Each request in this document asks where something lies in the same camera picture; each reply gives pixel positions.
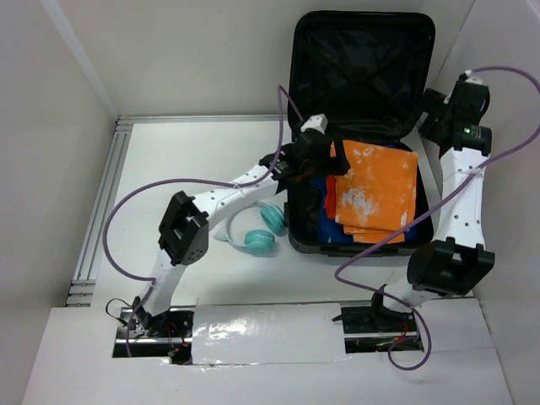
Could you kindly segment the bright orange cloth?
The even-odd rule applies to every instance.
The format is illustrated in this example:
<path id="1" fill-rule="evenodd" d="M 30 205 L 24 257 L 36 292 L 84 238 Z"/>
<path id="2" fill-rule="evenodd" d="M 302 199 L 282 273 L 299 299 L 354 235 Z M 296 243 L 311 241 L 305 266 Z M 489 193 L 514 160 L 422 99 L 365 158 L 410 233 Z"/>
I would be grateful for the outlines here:
<path id="1" fill-rule="evenodd" d="M 328 176 L 325 179 L 327 194 L 324 200 L 324 209 L 327 213 L 327 217 L 334 220 L 336 217 L 336 177 L 333 175 Z"/>

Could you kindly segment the teal cat-ear headphones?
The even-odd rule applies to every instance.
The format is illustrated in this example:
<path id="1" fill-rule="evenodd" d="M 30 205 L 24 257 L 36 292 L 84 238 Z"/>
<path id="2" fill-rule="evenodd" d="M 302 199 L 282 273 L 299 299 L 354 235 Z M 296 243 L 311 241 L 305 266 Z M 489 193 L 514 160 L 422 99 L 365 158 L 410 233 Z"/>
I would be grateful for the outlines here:
<path id="1" fill-rule="evenodd" d="M 237 242 L 232 237 L 231 225 L 240 213 L 253 208 L 259 209 L 259 215 L 266 228 L 252 229 L 245 233 L 244 240 L 241 243 Z M 237 251 L 243 251 L 255 257 L 265 257 L 273 252 L 276 246 L 276 236 L 282 234 L 284 229 L 285 215 L 281 208 L 266 202 L 254 202 L 252 205 L 231 214 L 224 221 L 223 226 L 215 232 L 213 238 L 228 243 Z"/>

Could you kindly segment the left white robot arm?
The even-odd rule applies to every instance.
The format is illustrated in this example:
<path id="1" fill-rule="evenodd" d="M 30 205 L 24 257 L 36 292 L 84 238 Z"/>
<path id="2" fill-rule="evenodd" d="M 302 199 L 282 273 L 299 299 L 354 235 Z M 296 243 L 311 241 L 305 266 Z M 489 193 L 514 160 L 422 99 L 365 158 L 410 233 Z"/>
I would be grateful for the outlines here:
<path id="1" fill-rule="evenodd" d="M 243 175 L 194 196 L 175 193 L 159 223 L 158 256 L 143 291 L 133 301 L 140 331 L 149 337 L 166 327 L 172 295 L 189 266 L 208 251 L 210 232 L 243 208 L 260 203 L 312 176 L 341 175 L 349 168 L 343 142 L 320 126 L 261 158 Z"/>

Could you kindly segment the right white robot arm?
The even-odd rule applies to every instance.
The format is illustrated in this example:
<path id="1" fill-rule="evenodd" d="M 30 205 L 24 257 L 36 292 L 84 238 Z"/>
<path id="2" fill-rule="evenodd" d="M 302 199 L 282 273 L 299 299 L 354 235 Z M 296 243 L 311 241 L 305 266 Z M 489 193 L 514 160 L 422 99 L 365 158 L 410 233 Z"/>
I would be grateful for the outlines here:
<path id="1" fill-rule="evenodd" d="M 418 133 L 439 148 L 444 205 L 433 240 L 411 255 L 406 276 L 373 295 L 368 320 L 378 331 L 429 300 L 468 294 L 494 266 L 481 225 L 481 164 L 490 156 L 492 132 L 480 121 L 489 102 L 488 85 L 465 74 L 449 95 L 424 93 Z"/>

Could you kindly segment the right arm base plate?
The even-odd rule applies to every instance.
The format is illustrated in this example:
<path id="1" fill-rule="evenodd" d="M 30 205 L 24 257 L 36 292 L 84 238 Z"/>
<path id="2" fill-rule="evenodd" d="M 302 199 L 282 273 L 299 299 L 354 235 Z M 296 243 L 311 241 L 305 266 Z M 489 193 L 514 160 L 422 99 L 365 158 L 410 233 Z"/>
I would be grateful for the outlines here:
<path id="1" fill-rule="evenodd" d="M 332 321 L 341 325 L 347 354 L 394 351 L 423 351 L 418 323 L 411 314 L 379 317 L 367 305 L 342 306 Z"/>

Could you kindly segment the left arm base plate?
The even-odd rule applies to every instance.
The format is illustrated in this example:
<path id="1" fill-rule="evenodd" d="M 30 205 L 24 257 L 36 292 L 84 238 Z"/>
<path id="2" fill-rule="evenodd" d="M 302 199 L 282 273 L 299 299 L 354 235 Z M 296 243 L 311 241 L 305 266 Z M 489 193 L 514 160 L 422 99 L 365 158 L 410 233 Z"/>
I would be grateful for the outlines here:
<path id="1" fill-rule="evenodd" d="M 165 317 L 165 323 L 156 332 L 147 332 L 136 317 L 128 323 L 132 310 L 124 307 L 114 334 L 112 357 L 128 358 L 126 336 L 133 358 L 165 358 L 173 365 L 192 363 L 192 328 L 194 309 L 173 307 Z"/>

